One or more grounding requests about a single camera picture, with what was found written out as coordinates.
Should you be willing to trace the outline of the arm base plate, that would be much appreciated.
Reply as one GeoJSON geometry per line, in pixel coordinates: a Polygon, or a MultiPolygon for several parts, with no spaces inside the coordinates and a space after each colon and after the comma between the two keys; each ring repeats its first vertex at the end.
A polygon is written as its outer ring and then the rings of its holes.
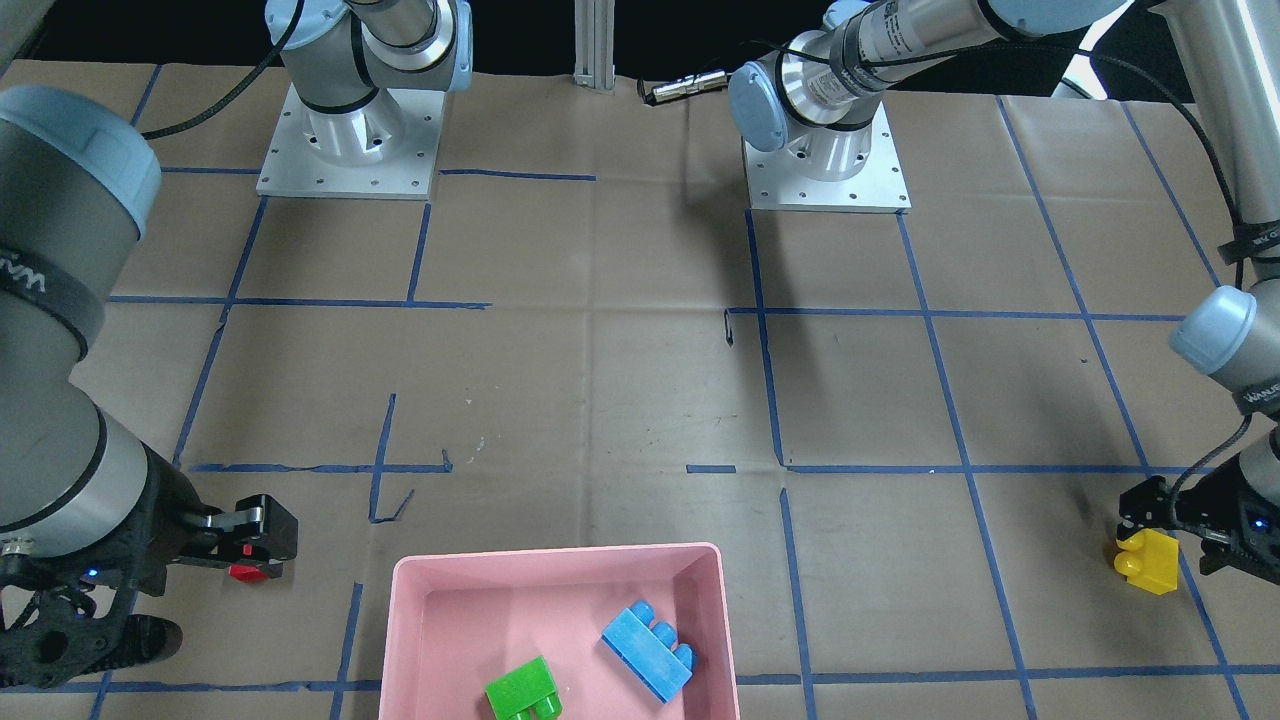
{"type": "Polygon", "coordinates": [[[884,106],[860,129],[814,129],[774,152],[744,142],[742,158],[755,210],[904,214],[913,208],[884,106]]]}
{"type": "Polygon", "coordinates": [[[325,114],[289,88],[256,190],[284,199],[428,201],[447,99],[384,88],[364,108],[325,114]]]}

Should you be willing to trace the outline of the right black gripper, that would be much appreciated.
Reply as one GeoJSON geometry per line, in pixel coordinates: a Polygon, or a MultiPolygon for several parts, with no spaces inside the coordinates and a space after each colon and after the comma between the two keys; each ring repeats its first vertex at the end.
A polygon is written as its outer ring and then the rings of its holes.
{"type": "Polygon", "coordinates": [[[178,470],[148,470],[125,519],[120,593],[161,597],[170,565],[227,570],[253,584],[284,575],[297,557],[300,524],[270,495],[251,495],[230,511],[205,503],[178,470]]]}

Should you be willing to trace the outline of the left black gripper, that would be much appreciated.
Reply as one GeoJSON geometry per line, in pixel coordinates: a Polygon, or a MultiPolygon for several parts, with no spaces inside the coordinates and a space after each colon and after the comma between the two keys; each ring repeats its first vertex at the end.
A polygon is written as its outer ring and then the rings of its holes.
{"type": "Polygon", "coordinates": [[[1117,539],[1138,532],[1187,530],[1201,538],[1199,574],[1233,568],[1279,583],[1279,510],[1247,482],[1238,464],[1222,464],[1192,488],[1148,477],[1119,496],[1117,539]]]}

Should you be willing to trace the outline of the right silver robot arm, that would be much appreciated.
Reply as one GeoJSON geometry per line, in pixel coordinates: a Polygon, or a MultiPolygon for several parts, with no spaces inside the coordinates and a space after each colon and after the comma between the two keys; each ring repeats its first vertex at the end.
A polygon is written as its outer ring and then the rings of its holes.
{"type": "Polygon", "coordinates": [[[238,591],[174,568],[166,600],[257,607],[361,584],[387,602],[407,555],[474,541],[467,477],[485,466],[481,411],[502,391],[492,346],[503,313],[477,279],[475,179],[466,142],[506,82],[481,74],[451,100],[434,201],[269,199],[251,158],[266,150],[266,73],[243,110],[161,141],[154,228],[131,255],[102,341],[70,374],[163,454],[180,452],[207,498],[275,477],[302,512],[303,553],[285,584],[238,591]]]}

